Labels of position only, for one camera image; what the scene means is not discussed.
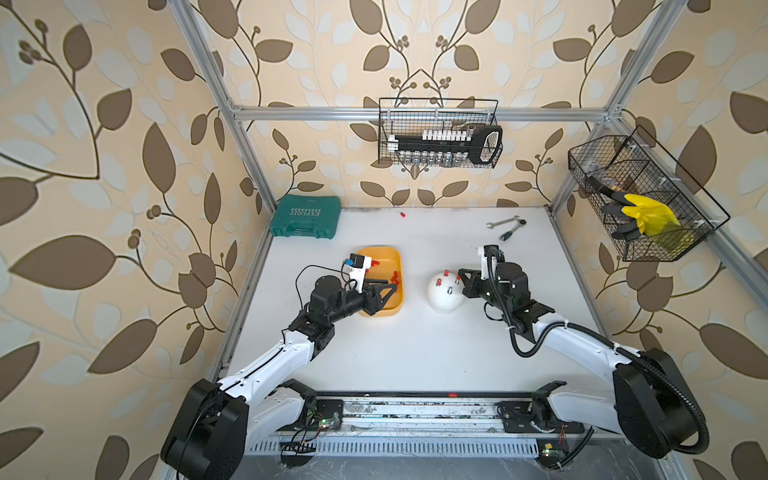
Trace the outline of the white dome with screws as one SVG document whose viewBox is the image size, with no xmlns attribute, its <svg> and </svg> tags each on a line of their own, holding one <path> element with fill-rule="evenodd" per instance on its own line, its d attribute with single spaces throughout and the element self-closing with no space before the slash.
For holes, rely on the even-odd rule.
<svg viewBox="0 0 768 480">
<path fill-rule="evenodd" d="M 451 314 L 464 302 L 463 284 L 461 280 L 458 283 L 455 281 L 457 272 L 449 270 L 450 276 L 444 277 L 444 271 L 437 273 L 428 281 L 426 295 L 430 307 L 435 312 Z M 442 285 L 440 286 L 436 285 L 438 278 L 442 278 Z"/>
</svg>

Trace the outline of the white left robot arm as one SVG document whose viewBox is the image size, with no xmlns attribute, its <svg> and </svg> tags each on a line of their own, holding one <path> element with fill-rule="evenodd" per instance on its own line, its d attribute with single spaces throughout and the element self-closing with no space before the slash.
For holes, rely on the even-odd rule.
<svg viewBox="0 0 768 480">
<path fill-rule="evenodd" d="M 373 316 L 398 290 L 383 280 L 319 278 L 309 302 L 267 353 L 217 381 L 202 379 L 187 392 L 160 452 L 187 479 L 229 479 L 247 447 L 295 423 L 314 396 L 293 379 L 331 341 L 337 321 Z"/>
</svg>

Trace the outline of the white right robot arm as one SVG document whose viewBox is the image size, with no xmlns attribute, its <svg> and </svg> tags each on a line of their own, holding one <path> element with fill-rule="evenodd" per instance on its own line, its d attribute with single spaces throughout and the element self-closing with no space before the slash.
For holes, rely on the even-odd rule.
<svg viewBox="0 0 768 480">
<path fill-rule="evenodd" d="M 569 391 L 562 381 L 539 389 L 537 404 L 562 422 L 583 423 L 623 435 L 645 455 L 704 453 L 706 417 L 672 357 L 659 348 L 637 350 L 572 322 L 534 300 L 527 275 L 511 262 L 457 273 L 462 293 L 501 313 L 515 353 L 531 358 L 547 348 L 607 384 L 602 391 Z"/>
</svg>

